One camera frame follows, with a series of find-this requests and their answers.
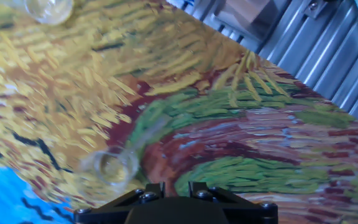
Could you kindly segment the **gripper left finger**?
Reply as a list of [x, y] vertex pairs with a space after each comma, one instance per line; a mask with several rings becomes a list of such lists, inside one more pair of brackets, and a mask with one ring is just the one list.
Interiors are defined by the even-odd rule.
[[165, 197], [165, 182], [147, 184], [145, 189], [135, 189], [99, 208], [75, 210], [75, 223], [124, 223], [130, 211], [138, 205]]

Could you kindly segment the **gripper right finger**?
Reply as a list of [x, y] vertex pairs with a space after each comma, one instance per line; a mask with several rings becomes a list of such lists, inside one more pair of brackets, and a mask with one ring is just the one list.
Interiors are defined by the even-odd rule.
[[208, 187], [206, 182], [189, 182], [188, 191], [191, 198], [216, 205], [228, 223], [278, 224], [276, 203], [253, 203], [221, 187]]

